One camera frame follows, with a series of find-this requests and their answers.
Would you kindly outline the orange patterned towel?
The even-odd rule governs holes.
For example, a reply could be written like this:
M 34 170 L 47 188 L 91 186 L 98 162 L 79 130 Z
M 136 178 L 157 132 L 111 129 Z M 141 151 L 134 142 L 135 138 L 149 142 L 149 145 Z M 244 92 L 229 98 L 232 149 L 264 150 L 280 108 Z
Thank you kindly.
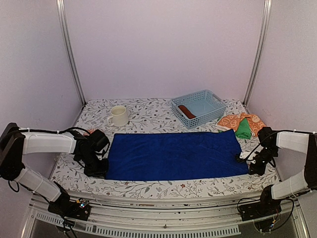
M 258 132 L 265 127 L 264 122 L 255 114 L 241 113 L 238 115 L 227 115 L 222 117 L 216 124 L 218 129 L 222 130 L 234 130 L 238 129 L 240 122 L 246 118 L 250 125 L 252 136 L 257 137 Z

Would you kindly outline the blue towel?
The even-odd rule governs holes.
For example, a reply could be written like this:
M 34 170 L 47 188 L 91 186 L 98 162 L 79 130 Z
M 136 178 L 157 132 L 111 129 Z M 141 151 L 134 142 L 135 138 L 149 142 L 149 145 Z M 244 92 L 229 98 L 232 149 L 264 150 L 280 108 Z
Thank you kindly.
M 241 146 L 232 130 L 115 134 L 108 154 L 110 180 L 168 181 L 233 177 L 248 173 L 235 157 Z

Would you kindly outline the brown towel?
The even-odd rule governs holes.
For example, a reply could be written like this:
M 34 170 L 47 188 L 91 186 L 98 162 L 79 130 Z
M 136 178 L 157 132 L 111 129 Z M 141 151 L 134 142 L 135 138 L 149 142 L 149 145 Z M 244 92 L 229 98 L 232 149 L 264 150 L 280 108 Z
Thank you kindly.
M 188 118 L 188 119 L 194 119 L 196 116 L 192 114 L 186 106 L 179 105 L 178 108 L 181 110 L 181 112 Z

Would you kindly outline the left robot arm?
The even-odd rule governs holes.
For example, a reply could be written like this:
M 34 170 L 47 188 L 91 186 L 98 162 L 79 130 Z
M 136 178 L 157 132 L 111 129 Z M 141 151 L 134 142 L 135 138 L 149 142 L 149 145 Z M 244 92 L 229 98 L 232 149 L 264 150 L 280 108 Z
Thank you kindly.
M 73 203 L 66 199 L 68 194 L 56 183 L 22 162 L 29 154 L 70 154 L 77 163 L 83 163 L 88 177 L 104 177 L 108 161 L 104 155 L 109 149 L 109 139 L 99 129 L 82 135 L 79 127 L 62 131 L 20 128 L 10 122 L 0 136 L 0 176 L 15 181 L 54 202 L 63 215 L 70 215 Z

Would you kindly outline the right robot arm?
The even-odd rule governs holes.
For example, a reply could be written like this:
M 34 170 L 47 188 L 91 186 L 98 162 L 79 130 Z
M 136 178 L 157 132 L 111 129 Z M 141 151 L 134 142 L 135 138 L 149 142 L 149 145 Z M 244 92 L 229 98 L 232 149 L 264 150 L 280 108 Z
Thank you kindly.
M 263 175 L 266 165 L 278 156 L 279 149 L 288 149 L 306 155 L 304 168 L 298 174 L 285 181 L 269 185 L 263 189 L 256 212 L 260 216 L 267 216 L 275 209 L 275 203 L 317 188 L 317 134 L 313 132 L 297 132 L 295 130 L 272 130 L 263 127 L 258 132 L 262 150 L 252 151 L 253 157 L 249 174 Z

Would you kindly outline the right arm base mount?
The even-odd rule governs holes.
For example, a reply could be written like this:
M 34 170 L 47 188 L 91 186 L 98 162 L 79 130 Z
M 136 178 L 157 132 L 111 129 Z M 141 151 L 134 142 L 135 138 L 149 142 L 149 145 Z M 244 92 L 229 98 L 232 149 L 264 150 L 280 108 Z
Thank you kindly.
M 242 221 L 258 219 L 270 215 L 278 215 L 281 212 L 281 200 L 274 200 L 271 192 L 272 185 L 264 188 L 259 201 L 237 205 L 237 210 Z

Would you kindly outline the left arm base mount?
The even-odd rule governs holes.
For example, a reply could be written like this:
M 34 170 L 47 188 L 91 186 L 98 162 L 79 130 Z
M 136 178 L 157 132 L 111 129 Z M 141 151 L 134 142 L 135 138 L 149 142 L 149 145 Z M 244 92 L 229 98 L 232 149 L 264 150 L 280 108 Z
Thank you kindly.
M 60 215 L 62 218 L 69 217 L 87 221 L 91 212 L 89 200 L 78 198 L 76 201 L 71 201 L 70 195 L 66 192 L 66 190 L 58 183 L 54 183 L 60 189 L 61 195 L 56 201 L 49 203 L 48 211 Z

